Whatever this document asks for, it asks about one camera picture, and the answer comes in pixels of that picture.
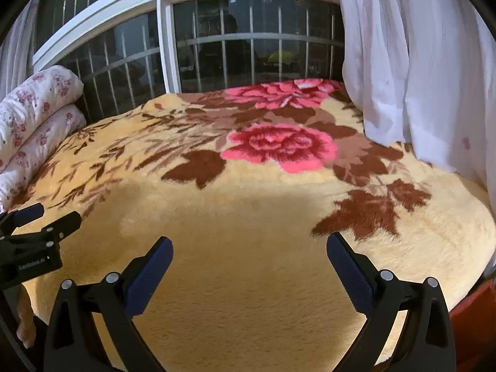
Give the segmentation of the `person's left hand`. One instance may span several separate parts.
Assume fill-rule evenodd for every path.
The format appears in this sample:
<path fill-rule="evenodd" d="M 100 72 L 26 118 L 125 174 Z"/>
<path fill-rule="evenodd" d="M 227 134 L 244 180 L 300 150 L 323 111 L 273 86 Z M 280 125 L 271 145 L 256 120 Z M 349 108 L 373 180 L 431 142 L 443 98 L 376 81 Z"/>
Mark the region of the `person's left hand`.
<path fill-rule="evenodd" d="M 34 314 L 29 293 L 23 285 L 19 288 L 16 310 L 19 315 L 18 339 L 23 343 L 25 348 L 31 348 L 36 339 L 36 327 L 34 325 Z"/>

